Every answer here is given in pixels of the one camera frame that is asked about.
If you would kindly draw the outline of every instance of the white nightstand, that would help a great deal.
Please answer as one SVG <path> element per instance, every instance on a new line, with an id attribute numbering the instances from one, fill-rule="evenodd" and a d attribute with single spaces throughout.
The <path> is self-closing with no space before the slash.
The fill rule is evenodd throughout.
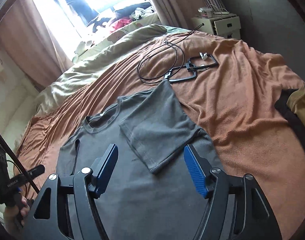
<path id="1" fill-rule="evenodd" d="M 224 14 L 214 15 L 212 18 L 192 18 L 194 28 L 200 24 L 204 26 L 200 27 L 198 30 L 201 32 L 207 32 L 209 34 L 218 35 L 226 39 L 237 39 L 240 40 L 241 29 L 239 17 L 236 14 Z"/>

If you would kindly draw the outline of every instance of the white wall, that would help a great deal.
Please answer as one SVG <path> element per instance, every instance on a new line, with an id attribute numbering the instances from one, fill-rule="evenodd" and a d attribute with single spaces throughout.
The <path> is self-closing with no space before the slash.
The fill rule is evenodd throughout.
<path id="1" fill-rule="evenodd" d="M 34 98 L 38 92 L 1 47 L 0 59 L 4 68 L 0 73 L 0 133 L 14 150 L 14 141 L 20 140 L 29 119 L 35 114 Z M 8 172 L 12 177 L 11 163 L 8 163 Z M 1 217 L 4 208 L 5 205 L 0 205 Z"/>
<path id="2" fill-rule="evenodd" d="M 6 100 L 6 96 L 13 90 L 24 77 L 24 73 L 12 61 L 6 52 L 0 48 L 0 59 L 4 68 L 0 74 L 0 104 Z"/>

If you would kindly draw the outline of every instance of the bed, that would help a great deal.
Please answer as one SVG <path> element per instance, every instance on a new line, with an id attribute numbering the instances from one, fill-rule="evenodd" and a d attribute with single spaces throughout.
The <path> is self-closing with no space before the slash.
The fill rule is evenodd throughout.
<path id="1" fill-rule="evenodd" d="M 60 147 L 86 116 L 100 113 L 118 96 L 153 86 L 137 76 L 142 55 L 165 39 L 182 39 L 187 32 L 154 24 L 134 30 L 100 51 L 90 51 L 37 96 L 36 115 L 16 154 L 26 169 L 45 166 L 46 172 L 34 180 L 38 187 L 56 172 Z M 281 89 L 305 83 L 281 55 L 262 54 L 243 41 L 195 32 L 180 47 L 186 58 L 208 52 L 219 62 L 219 67 L 200 72 L 195 80 L 172 85 L 183 110 L 211 136 L 228 174 L 256 177 L 283 239 L 289 239 L 305 218 L 305 153 L 274 103 Z M 149 61 L 145 73 L 157 76 L 174 59 L 173 52 L 162 52 Z M 36 197 L 30 186 L 28 197 Z"/>
<path id="2" fill-rule="evenodd" d="M 102 37 L 101 35 L 98 36 L 95 33 L 93 35 L 93 40 L 83 42 L 85 45 L 83 46 L 82 52 L 77 53 L 75 55 L 75 57 L 72 59 L 72 61 L 73 61 L 73 63 L 78 63 L 90 56 L 98 54 L 99 52 L 101 52 L 103 49 L 105 49 L 109 45 L 116 43 L 124 35 L 132 32 L 136 29 L 139 29 L 143 26 L 148 26 L 150 24 L 161 24 L 160 19 L 156 12 L 152 13 L 144 18 L 141 18 L 139 20 L 133 21 L 122 28 L 119 28 L 118 30 L 114 31 L 113 33 L 110 33 L 109 35 L 107 35 L 107 37 Z M 89 43 L 90 43 L 90 45 L 94 43 L 94 45 L 87 47 L 86 45 Z"/>

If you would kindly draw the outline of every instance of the black cable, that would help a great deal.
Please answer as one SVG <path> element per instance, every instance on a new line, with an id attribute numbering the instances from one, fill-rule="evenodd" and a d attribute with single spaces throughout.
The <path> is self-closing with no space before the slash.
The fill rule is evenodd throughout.
<path id="1" fill-rule="evenodd" d="M 10 158 L 14 161 L 14 163 L 16 163 L 16 165 L 18 166 L 19 171 L 21 171 L 24 176 L 27 178 L 28 182 L 30 183 L 30 185 L 32 186 L 32 188 L 35 190 L 35 192 L 38 194 L 39 193 L 39 189 L 36 186 L 36 184 L 33 182 L 33 180 L 31 179 L 30 175 L 28 174 L 28 172 L 26 171 L 25 167 L 22 166 L 21 162 L 18 160 L 17 156 L 14 154 L 14 152 L 10 149 L 10 147 L 8 146 L 8 144 L 5 142 L 5 140 L 3 139 L 3 137 L 0 135 L 0 146 L 4 149 L 4 151 L 6 153 L 8 153 L 8 155 L 10 156 Z"/>
<path id="2" fill-rule="evenodd" d="M 2 65 L 2 60 L 1 60 L 1 58 L 0 58 L 0 64 Z"/>
<path id="3" fill-rule="evenodd" d="M 177 60 L 178 60 L 178 52 L 177 52 L 176 48 L 179 48 L 179 49 L 180 49 L 181 54 L 182 54 L 182 56 L 183 56 L 183 62 L 182 62 L 182 64 L 181 64 L 181 66 L 183 67 L 183 66 L 184 66 L 184 63 L 185 63 L 185 54 L 184 54 L 184 51 L 182 50 L 182 48 L 179 47 L 177 44 L 180 43 L 180 42 L 182 42 L 182 41 L 185 40 L 186 38 L 188 38 L 190 35 L 192 35 L 195 31 L 197 31 L 197 30 L 198 30 L 200 27 L 202 27 L 203 25 L 204 25 L 203 23 L 200 24 L 199 26 L 197 26 L 196 28 L 194 28 L 192 31 L 190 31 L 189 33 L 187 33 L 187 35 L 186 35 L 183 39 L 181 39 L 180 41 L 177 41 L 176 43 L 171 43 L 171 42 L 169 42 L 169 41 L 166 40 L 166 41 L 164 42 L 164 44 L 162 44 L 162 45 L 156 47 L 155 49 L 149 51 L 148 53 L 146 53 L 146 54 L 142 57 L 142 59 L 140 60 L 140 62 L 138 63 L 138 66 L 137 66 L 137 75 L 138 75 L 139 79 L 140 79 L 143 83 L 145 83 L 145 84 L 156 84 L 156 83 L 161 82 L 162 80 L 158 80 L 158 81 L 154 81 L 154 82 L 147 82 L 147 81 L 153 81 L 153 80 L 159 79 L 159 78 L 165 76 L 169 71 L 171 71 L 171 69 L 175 66 L 175 64 L 176 64 L 176 62 L 177 62 Z M 168 48 L 162 49 L 162 50 L 157 51 L 156 53 L 154 53 L 154 54 L 148 56 L 148 55 L 149 55 L 150 53 L 152 53 L 153 51 L 155 51 L 155 50 L 157 50 L 157 49 L 159 49 L 159 48 L 161 48 L 161 47 L 164 47 L 165 45 L 167 45 Z M 156 56 L 157 54 L 159 54 L 159 53 L 161 53 L 161 52 L 163 52 L 163 51 L 166 51 L 167 49 L 170 49 L 170 48 L 172 48 L 172 49 L 175 51 L 176 59 L 175 59 L 174 63 L 172 64 L 172 66 L 171 66 L 165 73 L 163 73 L 163 74 L 161 74 L 161 75 L 159 75 L 159 76 L 157 76 L 157 77 L 152 77 L 152 78 L 147 78 L 147 77 L 145 78 L 145 77 L 143 77 L 143 76 L 140 74 L 140 69 L 142 68 L 143 64 L 144 64 L 147 60 L 151 59 L 152 57 Z M 179 72 L 180 69 L 181 69 L 181 68 L 179 68 L 179 69 L 176 70 L 173 74 L 171 74 L 171 75 L 169 76 L 169 78 L 172 77 L 172 76 L 174 76 L 175 74 L 177 74 L 177 73 Z"/>
<path id="4" fill-rule="evenodd" d="M 12 163 L 13 165 L 15 165 L 16 167 L 17 167 L 17 169 L 19 170 L 19 168 L 18 168 L 18 166 L 16 165 L 16 163 L 14 163 L 13 161 L 11 161 L 11 160 L 7 160 L 7 162 L 10 162 L 10 163 Z M 25 193 L 25 198 L 27 198 L 27 185 L 26 184 L 24 184 L 25 185 L 25 188 L 26 188 L 26 193 Z"/>

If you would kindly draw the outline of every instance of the orange blanket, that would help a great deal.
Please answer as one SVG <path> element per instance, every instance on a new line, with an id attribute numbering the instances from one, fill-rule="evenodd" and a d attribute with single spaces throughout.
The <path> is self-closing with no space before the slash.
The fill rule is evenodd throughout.
<path id="1" fill-rule="evenodd" d="M 176 42 L 184 36 L 166 38 Z M 55 172 L 59 148 L 85 116 L 103 111 L 118 96 L 151 87 L 138 79 L 136 67 L 145 53 L 166 38 L 151 41 L 116 63 L 51 114 L 32 118 L 17 153 L 27 169 L 45 165 L 45 174 L 35 179 L 37 186 Z M 262 54 L 243 41 L 196 32 L 179 45 L 186 59 L 208 52 L 220 63 L 218 68 L 199 72 L 195 80 L 172 85 L 182 108 L 209 133 L 228 174 L 252 173 L 256 177 L 283 239 L 288 239 L 305 218 L 305 153 L 274 103 L 281 89 L 299 88 L 304 82 L 285 65 L 281 55 Z M 142 72 L 150 77 L 160 75 L 174 59 L 174 52 L 168 49 L 148 61 Z M 29 187 L 28 196 L 33 194 Z"/>

